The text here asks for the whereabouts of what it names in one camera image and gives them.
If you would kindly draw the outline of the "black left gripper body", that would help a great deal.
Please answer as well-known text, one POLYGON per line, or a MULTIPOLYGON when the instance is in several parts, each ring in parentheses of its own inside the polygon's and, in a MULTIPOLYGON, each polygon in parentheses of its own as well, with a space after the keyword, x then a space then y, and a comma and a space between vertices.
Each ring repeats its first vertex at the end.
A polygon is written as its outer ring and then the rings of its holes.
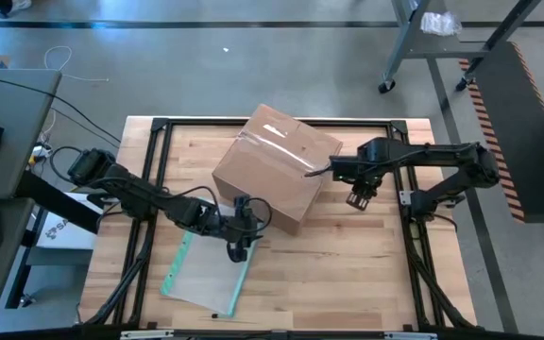
POLYGON ((250 207, 254 197, 239 195, 234 198, 234 215, 220 215, 214 236, 226 242, 229 259, 245 262, 252 244, 261 239, 259 219, 250 207))

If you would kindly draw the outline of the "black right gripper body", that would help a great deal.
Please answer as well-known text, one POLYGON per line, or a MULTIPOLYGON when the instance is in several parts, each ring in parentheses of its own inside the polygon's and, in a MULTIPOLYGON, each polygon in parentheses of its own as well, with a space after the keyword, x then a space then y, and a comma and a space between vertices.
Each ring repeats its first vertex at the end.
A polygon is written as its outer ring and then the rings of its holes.
POLYGON ((346 178, 346 183, 351 185, 347 203, 364 211, 383 183, 383 162, 388 160, 386 139, 379 137, 362 144, 357 148, 357 157, 354 173, 346 178))

